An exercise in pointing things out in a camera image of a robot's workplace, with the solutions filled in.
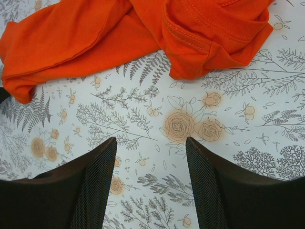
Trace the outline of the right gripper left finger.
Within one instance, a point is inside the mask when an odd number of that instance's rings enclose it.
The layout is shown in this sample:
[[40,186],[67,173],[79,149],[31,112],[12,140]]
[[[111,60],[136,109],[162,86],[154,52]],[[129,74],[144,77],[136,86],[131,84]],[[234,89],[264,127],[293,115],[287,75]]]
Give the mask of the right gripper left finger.
[[101,229],[116,159],[116,138],[28,179],[0,182],[2,229]]

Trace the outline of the orange t-shirt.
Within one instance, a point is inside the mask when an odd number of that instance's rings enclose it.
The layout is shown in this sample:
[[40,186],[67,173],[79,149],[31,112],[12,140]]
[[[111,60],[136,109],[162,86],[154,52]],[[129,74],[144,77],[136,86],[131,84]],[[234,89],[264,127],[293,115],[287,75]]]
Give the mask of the orange t-shirt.
[[273,27],[269,0],[62,0],[0,39],[4,89],[18,102],[37,85],[84,77],[162,50],[169,75],[194,80],[247,66]]

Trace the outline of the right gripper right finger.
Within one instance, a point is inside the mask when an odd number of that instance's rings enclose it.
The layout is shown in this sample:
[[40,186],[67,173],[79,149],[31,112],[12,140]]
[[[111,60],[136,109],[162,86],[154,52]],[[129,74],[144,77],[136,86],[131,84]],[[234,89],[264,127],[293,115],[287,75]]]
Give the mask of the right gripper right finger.
[[256,174],[191,137],[186,155],[199,228],[304,228],[304,178],[281,181]]

